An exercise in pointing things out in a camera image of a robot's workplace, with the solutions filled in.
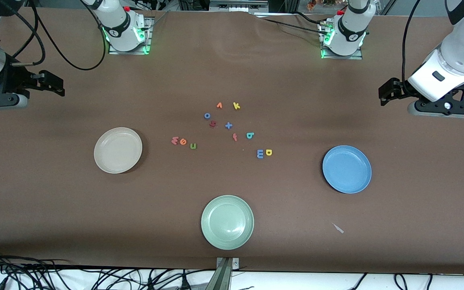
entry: plate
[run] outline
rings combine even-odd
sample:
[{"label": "plate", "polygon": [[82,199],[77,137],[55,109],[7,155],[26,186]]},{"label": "plate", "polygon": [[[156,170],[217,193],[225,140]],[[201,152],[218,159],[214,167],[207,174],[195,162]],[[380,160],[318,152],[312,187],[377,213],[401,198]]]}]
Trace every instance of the plate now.
[{"label": "plate", "polygon": [[123,173],[136,165],[142,154],[142,141],[129,128],[114,128],[105,132],[94,147],[94,160],[108,173]]},{"label": "plate", "polygon": [[323,159],[323,174],[327,182],[342,193],[358,193],[372,179],[372,167],[359,149],[341,145],[330,149]]},{"label": "plate", "polygon": [[207,241],[221,250],[244,245],[254,231],[254,214],[250,206],[236,196],[217,197],[201,215],[201,231]]}]

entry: plate rim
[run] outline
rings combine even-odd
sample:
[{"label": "plate rim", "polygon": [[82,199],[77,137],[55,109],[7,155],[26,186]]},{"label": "plate rim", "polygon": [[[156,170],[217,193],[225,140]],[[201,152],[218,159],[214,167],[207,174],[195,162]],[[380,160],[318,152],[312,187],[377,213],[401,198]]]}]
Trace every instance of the plate rim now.
[{"label": "plate rim", "polygon": [[[355,154],[358,158],[360,159],[364,159],[366,160],[366,162],[368,163],[368,169],[369,169],[369,173],[370,173],[370,176],[368,178],[368,181],[366,182],[366,184],[361,188],[359,189],[358,191],[355,191],[355,192],[345,192],[345,191],[342,191],[340,190],[337,186],[333,185],[330,180],[327,178],[327,174],[325,174],[325,162],[327,160],[327,157],[329,157],[331,154],[333,154],[334,152],[333,151],[337,151],[337,150],[340,150],[342,148],[349,148],[349,149],[353,149],[356,153],[360,153],[361,156],[363,158],[360,158],[359,154]],[[370,182],[372,181],[372,164],[370,163],[370,160],[368,159],[368,157],[366,156],[366,154],[363,153],[363,151],[357,149],[356,147],[353,147],[353,146],[350,146],[350,145],[337,145],[335,147],[332,147],[329,151],[327,151],[327,154],[325,154],[325,156],[323,157],[323,161],[322,161],[322,173],[323,173],[323,176],[325,178],[325,180],[327,180],[327,183],[333,187],[335,190],[339,191],[340,193],[345,193],[345,194],[348,194],[348,195],[353,195],[353,194],[356,194],[356,193],[360,193],[361,191],[364,191],[368,185],[370,185]]]},{"label": "plate rim", "polygon": [[[111,134],[112,131],[118,131],[118,130],[124,130],[124,131],[128,131],[129,133],[131,133],[131,135],[133,135],[134,137],[136,137],[136,139],[139,140],[139,155],[138,155],[138,158],[137,160],[135,160],[135,162],[127,169],[123,170],[123,171],[116,171],[116,172],[110,172],[108,170],[105,170],[103,169],[100,164],[98,163],[98,160],[96,159],[96,149],[98,149],[98,144],[101,144],[103,143],[103,140],[105,139],[104,137],[106,137],[108,134]],[[133,129],[130,129],[130,128],[127,128],[127,127],[116,127],[116,128],[112,128],[110,130],[108,130],[107,132],[103,133],[99,138],[98,138],[98,141],[96,141],[96,144],[94,145],[94,152],[93,152],[93,156],[94,156],[94,162],[96,162],[96,165],[98,166],[99,169],[107,172],[107,173],[110,173],[110,174],[119,174],[119,173],[123,173],[123,172],[127,172],[129,171],[132,167],[134,167],[138,162],[139,160],[141,159],[141,156],[142,156],[142,147],[143,147],[143,144],[142,144],[142,139],[141,137],[139,136],[139,134],[137,134],[137,132],[135,132],[135,130]]]},{"label": "plate rim", "polygon": [[[245,236],[245,239],[244,239],[244,242],[242,242],[241,244],[239,244],[238,246],[222,246],[221,244],[215,244],[214,242],[211,242],[209,241],[208,239],[208,236],[206,235],[205,231],[204,231],[204,227],[205,228],[208,228],[206,226],[206,220],[208,220],[208,214],[211,213],[215,208],[210,208],[210,206],[216,202],[216,200],[219,200],[219,199],[222,199],[222,198],[231,198],[232,200],[235,200],[236,202],[240,202],[240,203],[243,203],[244,205],[246,205],[246,207],[248,208],[249,210],[249,215],[252,217],[252,229],[249,231],[249,233]],[[254,232],[254,227],[255,227],[255,217],[254,217],[254,212],[252,211],[252,208],[250,207],[250,205],[245,201],[243,200],[242,198],[238,197],[238,196],[234,196],[234,195],[221,195],[221,196],[217,196],[215,198],[213,198],[210,202],[208,202],[208,204],[205,206],[203,212],[201,213],[201,232],[203,233],[206,241],[211,244],[212,246],[214,246],[215,248],[217,249],[220,249],[220,250],[234,250],[234,249],[238,249],[240,248],[241,246],[243,246],[244,244],[246,244],[246,242],[248,242],[248,240],[250,240],[250,237],[252,236],[252,233]]]}]

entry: brown table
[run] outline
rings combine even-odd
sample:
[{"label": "brown table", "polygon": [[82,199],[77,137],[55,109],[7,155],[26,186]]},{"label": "brown table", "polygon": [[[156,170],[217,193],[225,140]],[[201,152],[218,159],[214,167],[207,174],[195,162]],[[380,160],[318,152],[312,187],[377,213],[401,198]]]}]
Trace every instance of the brown table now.
[{"label": "brown table", "polygon": [[[39,13],[70,60],[98,61],[87,11]],[[410,99],[381,107],[377,98],[400,75],[405,21],[375,17],[362,61],[321,59],[315,34],[241,12],[170,12],[150,55],[107,56],[89,72],[44,36],[46,62],[31,70],[62,77],[66,97],[32,91],[28,108],[0,112],[0,252],[90,265],[209,268],[229,256],[250,270],[464,273],[464,120],[411,116]],[[413,20],[408,74],[450,30],[446,18]],[[16,17],[2,19],[6,51],[28,35]],[[39,52],[33,41],[20,60]],[[93,149],[119,126],[141,135],[143,156],[107,174]],[[322,158],[336,145],[368,156],[365,191],[345,195],[324,180]],[[259,160],[257,149],[273,155]],[[199,225],[226,194],[255,215],[251,239],[233,251],[208,244]]]}]

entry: blue plate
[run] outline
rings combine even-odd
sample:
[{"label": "blue plate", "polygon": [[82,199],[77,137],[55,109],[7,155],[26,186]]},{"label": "blue plate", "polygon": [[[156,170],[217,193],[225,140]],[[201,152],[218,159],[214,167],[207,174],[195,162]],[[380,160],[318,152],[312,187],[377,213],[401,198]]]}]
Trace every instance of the blue plate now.
[{"label": "blue plate", "polygon": [[363,152],[352,146],[336,146],[323,159],[327,182],[342,193],[358,193],[372,179],[372,167]]}]

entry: green plate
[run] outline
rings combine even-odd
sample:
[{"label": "green plate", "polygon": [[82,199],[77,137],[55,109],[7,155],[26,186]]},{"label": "green plate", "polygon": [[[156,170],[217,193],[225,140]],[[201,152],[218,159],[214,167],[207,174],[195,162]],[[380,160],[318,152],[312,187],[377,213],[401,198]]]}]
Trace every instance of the green plate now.
[{"label": "green plate", "polygon": [[254,214],[244,200],[236,196],[220,196],[205,207],[201,215],[201,231],[212,246],[234,250],[252,235]]}]

